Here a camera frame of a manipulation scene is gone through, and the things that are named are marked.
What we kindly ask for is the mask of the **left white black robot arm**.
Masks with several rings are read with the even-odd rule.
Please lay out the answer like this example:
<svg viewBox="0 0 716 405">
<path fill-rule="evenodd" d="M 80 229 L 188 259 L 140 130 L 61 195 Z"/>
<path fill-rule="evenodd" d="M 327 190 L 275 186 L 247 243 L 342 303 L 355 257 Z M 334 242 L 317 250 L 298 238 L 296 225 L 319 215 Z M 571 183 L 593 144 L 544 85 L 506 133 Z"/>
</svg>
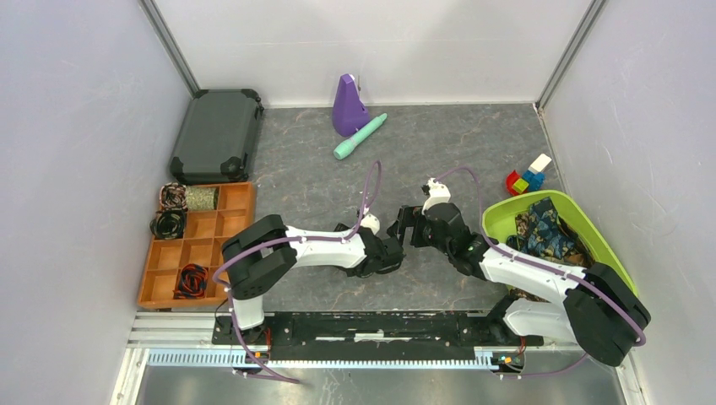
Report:
<svg viewBox="0 0 716 405">
<path fill-rule="evenodd" d="M 357 278 L 399 269 L 401 243 L 394 236 L 380 238 L 379 230 L 372 215 L 353 228 L 338 224 L 332 231 L 316 231 L 288 226 L 270 214 L 225 241 L 221 254 L 235 317 L 232 331 L 249 344 L 263 337 L 263 296 L 291 269 L 336 267 Z"/>
</svg>

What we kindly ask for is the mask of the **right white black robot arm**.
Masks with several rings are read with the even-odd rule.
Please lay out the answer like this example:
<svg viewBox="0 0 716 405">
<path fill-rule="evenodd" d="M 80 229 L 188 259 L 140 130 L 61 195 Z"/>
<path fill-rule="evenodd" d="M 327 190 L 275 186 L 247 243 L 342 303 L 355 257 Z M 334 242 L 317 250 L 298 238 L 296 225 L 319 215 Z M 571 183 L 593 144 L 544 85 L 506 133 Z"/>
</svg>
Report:
<svg viewBox="0 0 716 405">
<path fill-rule="evenodd" d="M 428 209 L 403 206 L 388 235 L 403 241 L 411 230 L 413 247 L 432 247 L 463 275 L 526 291 L 539 297 L 540 309 L 516 300 L 487 322 L 490 338 L 509 344 L 520 334 L 571 340 L 599 362 L 620 365 L 646 343 L 651 315 L 622 277 L 596 262 L 578 267 L 522 255 L 464 222 L 452 202 Z"/>
</svg>

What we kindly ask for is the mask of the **pile of patterned ties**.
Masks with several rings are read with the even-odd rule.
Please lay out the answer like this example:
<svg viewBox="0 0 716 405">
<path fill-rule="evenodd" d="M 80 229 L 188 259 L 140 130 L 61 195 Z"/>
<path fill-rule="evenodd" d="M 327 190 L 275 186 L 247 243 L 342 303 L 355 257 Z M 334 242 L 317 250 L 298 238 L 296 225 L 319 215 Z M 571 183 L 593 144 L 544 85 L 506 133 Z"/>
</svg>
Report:
<svg viewBox="0 0 716 405">
<path fill-rule="evenodd" d="M 549 262 L 589 268 L 595 260 L 578 233 L 563 219 L 550 197 L 515 216 L 516 234 L 509 235 L 511 248 Z"/>
</svg>

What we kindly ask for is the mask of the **lime green plastic bin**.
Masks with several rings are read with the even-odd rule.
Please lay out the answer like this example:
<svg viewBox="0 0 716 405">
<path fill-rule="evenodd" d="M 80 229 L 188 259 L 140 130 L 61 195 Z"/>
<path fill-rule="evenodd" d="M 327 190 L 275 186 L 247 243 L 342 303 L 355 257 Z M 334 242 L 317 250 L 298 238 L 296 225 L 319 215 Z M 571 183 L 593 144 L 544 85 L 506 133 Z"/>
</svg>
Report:
<svg viewBox="0 0 716 405">
<path fill-rule="evenodd" d="M 510 197 L 485 208 L 482 213 L 482 225 L 486 233 L 500 242 L 505 242 L 510 235 L 516 235 L 515 218 L 518 214 L 527 213 L 534 203 L 549 197 L 558 216 L 573 230 L 579 240 L 589 251 L 596 262 L 612 267 L 631 291 L 639 297 L 636 284 L 624 268 L 609 243 L 589 219 L 586 213 L 566 193 L 557 190 L 541 190 L 516 197 Z"/>
</svg>

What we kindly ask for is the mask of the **teal cylindrical pen tool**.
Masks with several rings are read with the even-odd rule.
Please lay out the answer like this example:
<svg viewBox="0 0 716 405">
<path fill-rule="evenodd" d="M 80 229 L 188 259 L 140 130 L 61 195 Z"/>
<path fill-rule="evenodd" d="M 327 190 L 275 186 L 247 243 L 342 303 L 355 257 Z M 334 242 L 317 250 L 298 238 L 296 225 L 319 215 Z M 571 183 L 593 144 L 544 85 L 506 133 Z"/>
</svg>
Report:
<svg viewBox="0 0 716 405">
<path fill-rule="evenodd" d="M 364 127 L 358 130 L 354 135 L 345 139 L 333 151 L 334 158 L 342 160 L 350 156 L 355 149 L 367 140 L 376 130 L 378 130 L 388 119 L 388 114 L 383 113 L 373 118 Z"/>
</svg>

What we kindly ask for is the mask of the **brown floral tie end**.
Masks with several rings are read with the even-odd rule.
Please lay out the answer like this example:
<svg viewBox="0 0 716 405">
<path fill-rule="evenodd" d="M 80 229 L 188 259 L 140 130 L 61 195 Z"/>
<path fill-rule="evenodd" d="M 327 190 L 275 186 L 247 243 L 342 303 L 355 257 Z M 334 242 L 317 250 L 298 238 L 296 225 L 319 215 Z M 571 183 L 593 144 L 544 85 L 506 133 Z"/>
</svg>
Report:
<svg viewBox="0 0 716 405">
<path fill-rule="evenodd" d="M 525 290 L 522 290 L 522 289 L 519 289 L 519 288 L 516 288 L 516 287 L 509 287 L 509 288 L 507 289 L 506 296 L 507 296 L 510 300 L 520 300 L 520 299 L 524 299 L 524 300 L 528 300 L 528 301 L 531 301 L 531 302 L 546 302 L 545 299 L 540 298 L 539 296 L 537 296 L 537 295 L 535 295 L 535 294 L 531 294 L 531 293 L 529 293 L 529 292 L 527 292 L 527 291 L 525 291 Z"/>
</svg>

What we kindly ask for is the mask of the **colourful toy block stack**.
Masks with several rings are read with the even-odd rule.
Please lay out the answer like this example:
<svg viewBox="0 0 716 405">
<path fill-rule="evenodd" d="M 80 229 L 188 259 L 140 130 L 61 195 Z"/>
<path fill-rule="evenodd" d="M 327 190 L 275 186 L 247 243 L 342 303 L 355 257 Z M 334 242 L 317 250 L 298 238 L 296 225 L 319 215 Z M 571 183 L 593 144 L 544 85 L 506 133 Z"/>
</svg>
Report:
<svg viewBox="0 0 716 405">
<path fill-rule="evenodd" d="M 509 173 L 505 180 L 506 190 L 511 196 L 519 196 L 528 192 L 539 191 L 545 181 L 545 169 L 552 163 L 552 158 L 541 154 L 520 174 L 516 170 Z"/>
</svg>

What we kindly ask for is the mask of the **purple metronome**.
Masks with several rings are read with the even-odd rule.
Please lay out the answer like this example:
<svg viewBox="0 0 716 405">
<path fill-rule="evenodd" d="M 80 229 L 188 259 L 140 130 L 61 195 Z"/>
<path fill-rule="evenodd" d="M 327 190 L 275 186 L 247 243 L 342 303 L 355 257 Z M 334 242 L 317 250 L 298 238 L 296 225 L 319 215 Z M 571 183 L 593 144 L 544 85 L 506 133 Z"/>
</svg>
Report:
<svg viewBox="0 0 716 405">
<path fill-rule="evenodd" d="M 331 117 L 334 130 L 344 138 L 351 137 L 371 120 L 355 77 L 349 73 L 339 78 Z"/>
</svg>

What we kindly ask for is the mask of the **orange compartment tray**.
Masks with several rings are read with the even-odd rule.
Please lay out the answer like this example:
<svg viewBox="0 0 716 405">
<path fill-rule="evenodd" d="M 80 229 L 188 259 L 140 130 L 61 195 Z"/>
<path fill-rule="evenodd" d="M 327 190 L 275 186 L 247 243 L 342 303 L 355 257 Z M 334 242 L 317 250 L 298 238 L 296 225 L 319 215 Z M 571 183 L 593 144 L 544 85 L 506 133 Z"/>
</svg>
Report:
<svg viewBox="0 0 716 405">
<path fill-rule="evenodd" d="M 250 182 L 208 185 L 218 191 L 216 209 L 187 213 L 181 238 L 151 239 L 138 292 L 138 306 L 148 310 L 217 306 L 225 293 L 212 279 L 223 264 L 221 246 L 254 220 L 256 189 Z M 196 298 L 182 298 L 182 269 L 203 268 L 204 288 Z"/>
</svg>

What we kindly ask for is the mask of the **rolled orange black tie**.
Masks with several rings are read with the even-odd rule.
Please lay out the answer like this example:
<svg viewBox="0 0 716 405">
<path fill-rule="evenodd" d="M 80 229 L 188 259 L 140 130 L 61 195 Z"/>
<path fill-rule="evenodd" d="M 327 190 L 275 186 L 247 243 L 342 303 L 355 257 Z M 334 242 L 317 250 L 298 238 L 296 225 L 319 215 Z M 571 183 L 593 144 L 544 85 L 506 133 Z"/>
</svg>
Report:
<svg viewBox="0 0 716 405">
<path fill-rule="evenodd" d="M 178 273 L 173 290 L 175 300 L 197 300 L 206 296 L 209 272 L 206 267 L 188 263 Z"/>
</svg>

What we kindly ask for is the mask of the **rolled olive speckled tie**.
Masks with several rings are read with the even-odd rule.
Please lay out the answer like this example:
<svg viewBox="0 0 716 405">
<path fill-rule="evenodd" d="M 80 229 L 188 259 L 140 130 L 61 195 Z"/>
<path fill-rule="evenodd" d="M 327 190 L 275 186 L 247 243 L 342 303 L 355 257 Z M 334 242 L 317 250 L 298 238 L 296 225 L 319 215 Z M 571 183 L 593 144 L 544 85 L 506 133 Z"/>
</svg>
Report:
<svg viewBox="0 0 716 405">
<path fill-rule="evenodd" d="M 185 202 L 188 211 L 215 210 L 219 200 L 218 187 L 187 186 Z"/>
</svg>

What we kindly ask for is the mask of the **dark green hard case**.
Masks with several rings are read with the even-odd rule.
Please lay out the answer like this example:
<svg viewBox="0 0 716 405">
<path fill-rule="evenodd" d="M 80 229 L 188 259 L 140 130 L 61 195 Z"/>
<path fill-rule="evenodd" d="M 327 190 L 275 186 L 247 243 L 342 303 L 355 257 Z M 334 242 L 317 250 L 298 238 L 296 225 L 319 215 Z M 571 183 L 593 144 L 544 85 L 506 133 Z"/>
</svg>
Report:
<svg viewBox="0 0 716 405">
<path fill-rule="evenodd" d="M 171 152 L 171 176 L 191 186 L 247 181 L 263 112 L 254 89 L 199 90 Z"/>
</svg>

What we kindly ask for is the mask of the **rolled black patterned tie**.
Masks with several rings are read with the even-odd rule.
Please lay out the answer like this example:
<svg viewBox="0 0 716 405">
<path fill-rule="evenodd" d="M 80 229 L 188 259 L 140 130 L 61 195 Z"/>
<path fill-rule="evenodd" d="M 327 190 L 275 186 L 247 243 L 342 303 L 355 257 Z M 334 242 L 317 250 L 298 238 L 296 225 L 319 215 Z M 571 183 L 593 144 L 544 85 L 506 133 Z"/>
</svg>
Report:
<svg viewBox="0 0 716 405">
<path fill-rule="evenodd" d="M 184 236 L 187 214 L 182 210 L 164 210 L 155 213 L 149 230 L 157 240 L 177 240 Z"/>
</svg>

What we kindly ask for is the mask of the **rolled pink brown tie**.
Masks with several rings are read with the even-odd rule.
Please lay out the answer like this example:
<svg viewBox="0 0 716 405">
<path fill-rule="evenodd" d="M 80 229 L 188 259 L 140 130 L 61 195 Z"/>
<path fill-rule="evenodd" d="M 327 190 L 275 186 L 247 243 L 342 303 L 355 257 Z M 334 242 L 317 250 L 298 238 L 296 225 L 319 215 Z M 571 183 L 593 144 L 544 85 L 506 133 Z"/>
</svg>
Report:
<svg viewBox="0 0 716 405">
<path fill-rule="evenodd" d="M 187 212 L 187 187 L 178 182 L 166 183 L 159 192 L 158 211 L 182 211 Z"/>
</svg>

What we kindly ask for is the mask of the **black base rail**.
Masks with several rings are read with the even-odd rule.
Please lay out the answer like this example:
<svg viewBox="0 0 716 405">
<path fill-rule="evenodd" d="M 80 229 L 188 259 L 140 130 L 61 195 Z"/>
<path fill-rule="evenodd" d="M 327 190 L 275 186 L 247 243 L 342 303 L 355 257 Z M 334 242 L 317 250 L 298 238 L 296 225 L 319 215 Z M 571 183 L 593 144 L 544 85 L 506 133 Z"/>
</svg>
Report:
<svg viewBox="0 0 716 405">
<path fill-rule="evenodd" d="M 242 332 L 271 360 L 468 360 L 476 347 L 536 347 L 504 321 L 482 312 L 275 312 Z"/>
</svg>

